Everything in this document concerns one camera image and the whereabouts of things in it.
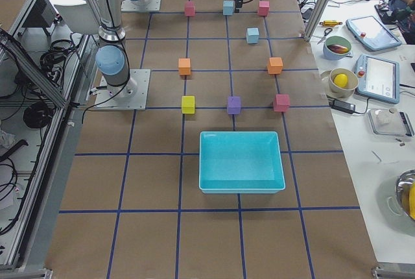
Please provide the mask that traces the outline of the light blue block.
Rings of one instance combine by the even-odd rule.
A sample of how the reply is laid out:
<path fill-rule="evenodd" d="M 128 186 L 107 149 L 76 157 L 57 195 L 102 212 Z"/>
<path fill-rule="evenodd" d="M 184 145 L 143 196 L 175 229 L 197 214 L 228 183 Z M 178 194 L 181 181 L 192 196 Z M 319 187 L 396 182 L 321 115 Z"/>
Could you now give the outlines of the light blue block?
<path fill-rule="evenodd" d="M 257 27 L 248 27 L 246 29 L 247 44 L 256 44 L 259 41 L 259 29 Z"/>
<path fill-rule="evenodd" d="M 224 16 L 232 16 L 234 13 L 234 0 L 223 0 L 222 13 Z"/>

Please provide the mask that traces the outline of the pink block left far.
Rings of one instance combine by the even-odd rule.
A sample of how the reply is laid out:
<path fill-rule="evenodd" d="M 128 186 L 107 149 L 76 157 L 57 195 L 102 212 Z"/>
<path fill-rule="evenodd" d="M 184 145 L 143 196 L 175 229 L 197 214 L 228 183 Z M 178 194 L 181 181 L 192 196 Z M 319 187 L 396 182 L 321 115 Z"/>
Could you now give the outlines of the pink block left far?
<path fill-rule="evenodd" d="M 258 4 L 257 15 L 267 17 L 270 12 L 270 1 L 261 0 Z"/>

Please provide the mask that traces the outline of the pink block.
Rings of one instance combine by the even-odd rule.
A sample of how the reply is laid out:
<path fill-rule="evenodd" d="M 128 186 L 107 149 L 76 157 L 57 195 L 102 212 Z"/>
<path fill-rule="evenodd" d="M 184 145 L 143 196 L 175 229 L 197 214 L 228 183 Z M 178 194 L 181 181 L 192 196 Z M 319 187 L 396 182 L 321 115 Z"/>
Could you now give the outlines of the pink block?
<path fill-rule="evenodd" d="M 270 12 L 270 1 L 261 0 L 258 4 L 257 15 L 267 17 Z"/>
<path fill-rule="evenodd" d="M 275 112 L 286 112 L 291 105 L 288 94 L 275 94 L 273 100 L 273 110 Z"/>
<path fill-rule="evenodd" d="M 195 4 L 193 1 L 186 1 L 184 7 L 184 14 L 187 17 L 193 17 L 196 14 Z"/>

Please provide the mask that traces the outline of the pink block left near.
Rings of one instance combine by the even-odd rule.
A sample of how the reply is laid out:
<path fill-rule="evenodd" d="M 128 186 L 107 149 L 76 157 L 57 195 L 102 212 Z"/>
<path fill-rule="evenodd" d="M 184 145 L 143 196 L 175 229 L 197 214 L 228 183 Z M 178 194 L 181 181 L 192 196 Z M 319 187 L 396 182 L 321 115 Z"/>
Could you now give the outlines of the pink block left near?
<path fill-rule="evenodd" d="M 184 7 L 184 14 L 187 17 L 193 17 L 196 14 L 195 4 L 193 1 L 186 1 Z"/>

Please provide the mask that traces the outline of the orange block far side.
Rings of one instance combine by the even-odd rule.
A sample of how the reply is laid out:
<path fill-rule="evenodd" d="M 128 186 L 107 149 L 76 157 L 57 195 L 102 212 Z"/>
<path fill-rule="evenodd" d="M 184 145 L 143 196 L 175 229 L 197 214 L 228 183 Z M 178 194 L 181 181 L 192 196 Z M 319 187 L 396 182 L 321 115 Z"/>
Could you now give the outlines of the orange block far side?
<path fill-rule="evenodd" d="M 281 57 L 270 57 L 267 62 L 267 71 L 270 75 L 279 75 L 283 70 L 283 60 Z"/>

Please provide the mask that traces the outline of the orange block near robot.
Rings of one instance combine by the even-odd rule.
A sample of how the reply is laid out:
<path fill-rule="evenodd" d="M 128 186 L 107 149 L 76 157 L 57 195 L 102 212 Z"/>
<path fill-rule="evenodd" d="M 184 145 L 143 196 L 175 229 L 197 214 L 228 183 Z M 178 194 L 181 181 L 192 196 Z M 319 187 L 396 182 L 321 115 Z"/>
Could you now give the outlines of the orange block near robot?
<path fill-rule="evenodd" d="M 191 59 L 179 58 L 178 59 L 178 72 L 181 76 L 187 76 L 191 74 Z"/>

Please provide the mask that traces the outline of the brass cylinder tool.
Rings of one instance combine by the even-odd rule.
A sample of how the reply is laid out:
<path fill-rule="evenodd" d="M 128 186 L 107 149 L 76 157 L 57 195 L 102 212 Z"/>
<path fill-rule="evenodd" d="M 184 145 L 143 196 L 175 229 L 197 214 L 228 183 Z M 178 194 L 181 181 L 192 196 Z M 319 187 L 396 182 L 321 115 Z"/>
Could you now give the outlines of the brass cylinder tool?
<path fill-rule="evenodd" d="M 336 27 L 336 26 L 342 25 L 343 22 L 336 21 L 336 20 L 325 20 L 325 21 L 321 21 L 319 24 L 323 27 Z"/>

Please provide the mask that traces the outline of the pink block right far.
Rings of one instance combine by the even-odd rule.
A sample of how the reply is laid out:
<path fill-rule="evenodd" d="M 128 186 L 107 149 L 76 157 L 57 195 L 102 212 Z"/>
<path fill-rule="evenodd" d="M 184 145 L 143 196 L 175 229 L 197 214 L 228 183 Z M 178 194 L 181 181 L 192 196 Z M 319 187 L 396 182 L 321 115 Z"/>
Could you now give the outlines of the pink block right far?
<path fill-rule="evenodd" d="M 275 94 L 273 100 L 273 110 L 275 112 L 286 112 L 291 105 L 288 94 Z"/>

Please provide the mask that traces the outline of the yellow foam block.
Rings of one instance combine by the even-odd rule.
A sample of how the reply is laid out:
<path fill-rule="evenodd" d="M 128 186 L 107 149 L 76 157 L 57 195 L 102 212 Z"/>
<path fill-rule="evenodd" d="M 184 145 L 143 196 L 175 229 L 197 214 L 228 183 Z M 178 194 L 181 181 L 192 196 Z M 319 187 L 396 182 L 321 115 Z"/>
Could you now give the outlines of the yellow foam block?
<path fill-rule="evenodd" d="M 194 114 L 195 113 L 195 96 L 184 95 L 181 100 L 181 109 L 183 114 Z"/>

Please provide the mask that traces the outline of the teach pendant upper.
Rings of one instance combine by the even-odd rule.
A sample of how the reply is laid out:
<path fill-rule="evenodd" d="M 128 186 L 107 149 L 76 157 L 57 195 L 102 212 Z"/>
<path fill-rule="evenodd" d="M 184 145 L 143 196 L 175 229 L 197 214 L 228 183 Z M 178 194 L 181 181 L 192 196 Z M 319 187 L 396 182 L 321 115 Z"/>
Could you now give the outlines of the teach pendant upper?
<path fill-rule="evenodd" d="M 373 16 L 347 19 L 346 26 L 369 51 L 381 51 L 401 45 L 398 37 Z"/>

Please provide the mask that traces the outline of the teach pendant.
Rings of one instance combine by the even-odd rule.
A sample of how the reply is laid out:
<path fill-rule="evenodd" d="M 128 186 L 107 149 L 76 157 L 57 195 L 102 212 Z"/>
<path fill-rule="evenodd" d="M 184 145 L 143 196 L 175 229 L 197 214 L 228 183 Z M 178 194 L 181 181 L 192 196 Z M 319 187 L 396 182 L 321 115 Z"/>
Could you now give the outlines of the teach pendant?
<path fill-rule="evenodd" d="M 346 26 L 369 51 L 381 51 L 401 45 L 398 37 L 373 16 L 347 19 Z"/>
<path fill-rule="evenodd" d="M 360 55 L 355 64 L 355 92 L 388 104 L 399 103 L 399 63 L 372 55 Z"/>

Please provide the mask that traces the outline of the beige bowl with lemon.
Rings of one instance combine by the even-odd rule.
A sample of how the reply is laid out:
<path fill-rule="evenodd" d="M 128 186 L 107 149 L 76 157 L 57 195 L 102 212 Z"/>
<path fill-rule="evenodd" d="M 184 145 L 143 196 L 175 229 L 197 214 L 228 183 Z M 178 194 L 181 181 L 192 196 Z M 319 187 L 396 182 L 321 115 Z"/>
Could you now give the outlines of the beige bowl with lemon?
<path fill-rule="evenodd" d="M 356 74 L 344 68 L 325 71 L 320 78 L 326 95 L 337 99 L 351 96 L 359 84 Z"/>

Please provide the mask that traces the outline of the teach pendant lower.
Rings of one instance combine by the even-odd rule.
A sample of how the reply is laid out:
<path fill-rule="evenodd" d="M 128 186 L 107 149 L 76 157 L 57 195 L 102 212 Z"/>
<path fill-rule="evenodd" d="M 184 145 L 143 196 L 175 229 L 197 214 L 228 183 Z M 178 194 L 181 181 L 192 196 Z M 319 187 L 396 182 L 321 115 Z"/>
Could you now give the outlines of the teach pendant lower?
<path fill-rule="evenodd" d="M 372 55 L 360 55 L 355 64 L 355 92 L 388 104 L 399 103 L 399 63 Z"/>

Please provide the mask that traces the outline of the cyan plastic tray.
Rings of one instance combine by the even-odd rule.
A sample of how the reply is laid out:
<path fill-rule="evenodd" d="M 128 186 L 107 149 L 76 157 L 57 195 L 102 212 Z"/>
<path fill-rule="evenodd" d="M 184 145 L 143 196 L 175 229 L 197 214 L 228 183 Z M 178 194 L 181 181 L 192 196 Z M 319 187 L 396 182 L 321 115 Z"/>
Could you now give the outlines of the cyan plastic tray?
<path fill-rule="evenodd" d="M 283 191 L 285 176 L 278 133 L 201 132 L 198 183 L 203 193 Z"/>

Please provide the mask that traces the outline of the white chair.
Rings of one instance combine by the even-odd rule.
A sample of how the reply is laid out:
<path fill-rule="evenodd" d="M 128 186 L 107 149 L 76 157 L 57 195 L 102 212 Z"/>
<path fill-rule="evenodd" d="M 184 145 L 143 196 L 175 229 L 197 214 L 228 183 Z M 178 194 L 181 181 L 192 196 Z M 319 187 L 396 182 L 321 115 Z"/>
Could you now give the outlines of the white chair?
<path fill-rule="evenodd" d="M 98 33 L 99 23 L 86 0 L 49 0 L 72 32 Z"/>

